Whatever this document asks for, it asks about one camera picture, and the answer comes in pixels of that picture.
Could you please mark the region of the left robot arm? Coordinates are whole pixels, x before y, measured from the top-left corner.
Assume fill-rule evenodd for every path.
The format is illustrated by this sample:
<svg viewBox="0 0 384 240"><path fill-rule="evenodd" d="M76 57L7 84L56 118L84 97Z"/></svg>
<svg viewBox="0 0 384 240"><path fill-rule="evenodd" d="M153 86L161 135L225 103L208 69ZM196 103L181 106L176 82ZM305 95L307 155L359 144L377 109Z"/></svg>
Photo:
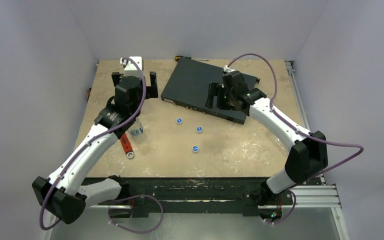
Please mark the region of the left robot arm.
<svg viewBox="0 0 384 240"><path fill-rule="evenodd" d="M56 223L71 224L86 208L105 201L118 205L129 199L129 184L112 175L104 180L83 185L93 166L103 154L120 141L140 115L146 99L158 97L157 74L149 73L150 85L143 75L113 72L114 95L99 112L88 134L70 157L48 177L38 176L32 183L34 194L41 206L39 225L43 230L44 213L54 215Z"/></svg>

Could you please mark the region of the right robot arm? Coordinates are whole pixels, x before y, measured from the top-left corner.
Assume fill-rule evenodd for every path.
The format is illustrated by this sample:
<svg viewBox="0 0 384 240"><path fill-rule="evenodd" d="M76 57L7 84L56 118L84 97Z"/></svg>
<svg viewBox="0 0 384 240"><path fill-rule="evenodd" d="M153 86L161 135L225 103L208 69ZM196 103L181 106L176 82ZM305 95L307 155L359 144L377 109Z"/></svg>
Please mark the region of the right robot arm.
<svg viewBox="0 0 384 240"><path fill-rule="evenodd" d="M325 135L292 121L260 89L249 89L241 72L226 71L221 83L210 83L205 106L211 109L214 99L217 108L241 111L260 122L289 151L284 168L261 183L259 202L274 203L281 192L317 176L328 166Z"/></svg>

